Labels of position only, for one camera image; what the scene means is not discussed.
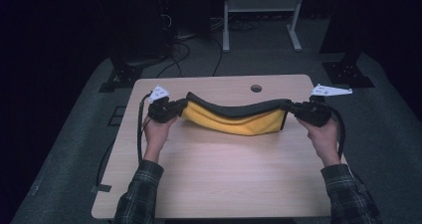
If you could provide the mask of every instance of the shirt cuff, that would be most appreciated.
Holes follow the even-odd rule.
[[[140,163],[132,181],[142,181],[154,186],[158,186],[159,180],[161,179],[164,168],[158,163],[143,160]]]
[[[323,168],[321,171],[328,193],[332,191],[356,187],[356,182],[347,164],[337,164]]]

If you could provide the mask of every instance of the person's left hand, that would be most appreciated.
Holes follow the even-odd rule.
[[[159,153],[167,141],[170,127],[176,120],[177,116],[165,123],[156,122],[149,116],[143,120],[142,127],[146,137],[144,160],[158,162]]]

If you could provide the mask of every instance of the plaid sleeve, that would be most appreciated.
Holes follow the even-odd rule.
[[[378,208],[359,191],[346,164],[326,167],[321,173],[331,201],[331,223],[382,223]]]
[[[113,223],[154,223],[157,187],[163,171],[157,163],[141,163],[127,192],[118,200]]]

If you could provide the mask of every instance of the person's right hand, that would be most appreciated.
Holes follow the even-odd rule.
[[[146,150],[144,160],[158,162],[159,153],[168,138],[171,125],[177,120],[177,116],[165,123],[159,123],[149,116],[143,121],[143,129],[146,138]]]
[[[322,160],[323,166],[340,164],[337,154],[338,124],[330,119],[324,126],[317,127],[301,119],[298,122],[308,130],[308,138],[312,141],[316,155]]]

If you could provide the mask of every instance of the yellow cloth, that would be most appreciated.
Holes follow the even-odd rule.
[[[189,101],[181,117],[199,125],[223,132],[240,135],[257,135],[279,131],[283,127],[286,112],[275,109],[270,112],[263,112],[242,118],[228,118],[216,115],[197,103]]]

